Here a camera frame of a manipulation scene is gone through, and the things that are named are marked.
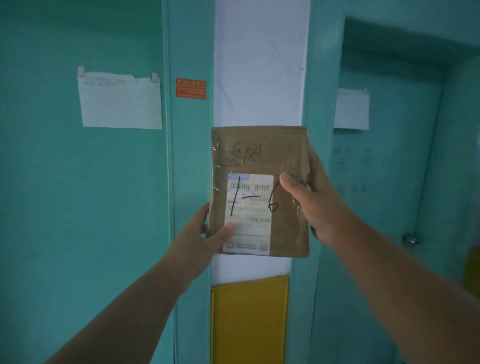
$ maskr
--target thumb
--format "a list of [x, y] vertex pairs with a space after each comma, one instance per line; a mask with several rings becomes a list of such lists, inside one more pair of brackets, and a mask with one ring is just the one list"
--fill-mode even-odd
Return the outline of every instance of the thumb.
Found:
[[300, 182], [294, 180], [286, 172], [280, 174], [280, 184], [285, 191], [289, 192], [301, 204], [305, 202], [310, 194], [310, 191]]
[[228, 240], [233, 236], [235, 233], [235, 224], [233, 222], [227, 222], [224, 227], [222, 227], [216, 234], [212, 235], [208, 239], [206, 239], [207, 245], [212, 249], [212, 251], [216, 252], [220, 249], [223, 244], [228, 242]]

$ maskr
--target cardboard box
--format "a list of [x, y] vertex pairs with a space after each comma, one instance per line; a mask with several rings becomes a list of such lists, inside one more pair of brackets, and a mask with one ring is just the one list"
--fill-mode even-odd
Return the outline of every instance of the cardboard box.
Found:
[[212, 128], [213, 186], [207, 235], [233, 221], [219, 253], [308, 257], [308, 222], [279, 176], [307, 184], [308, 130], [292, 126]]

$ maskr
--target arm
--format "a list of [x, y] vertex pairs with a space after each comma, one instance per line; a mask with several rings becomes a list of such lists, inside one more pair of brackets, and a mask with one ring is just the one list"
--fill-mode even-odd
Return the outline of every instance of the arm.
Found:
[[203, 240], [208, 204], [180, 232], [160, 261], [130, 285], [45, 364], [150, 363], [178, 298], [235, 231], [225, 225]]
[[476, 363], [480, 304], [357, 218], [311, 151], [311, 191], [282, 174], [315, 237], [331, 246], [400, 352], [415, 364]]

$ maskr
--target white label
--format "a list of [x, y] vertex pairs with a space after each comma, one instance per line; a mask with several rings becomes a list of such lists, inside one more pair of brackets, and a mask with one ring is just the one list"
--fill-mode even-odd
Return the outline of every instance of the white label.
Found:
[[227, 183], [225, 223], [234, 222], [237, 229], [223, 251], [270, 255], [273, 176], [230, 173]]

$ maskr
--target person's left arm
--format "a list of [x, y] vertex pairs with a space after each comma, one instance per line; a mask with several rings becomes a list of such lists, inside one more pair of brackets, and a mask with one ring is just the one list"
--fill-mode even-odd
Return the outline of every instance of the person's left arm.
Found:
[[45, 364], [151, 361], [178, 298], [210, 264], [235, 226], [202, 239], [208, 204], [193, 216], [165, 255], [104, 308]]

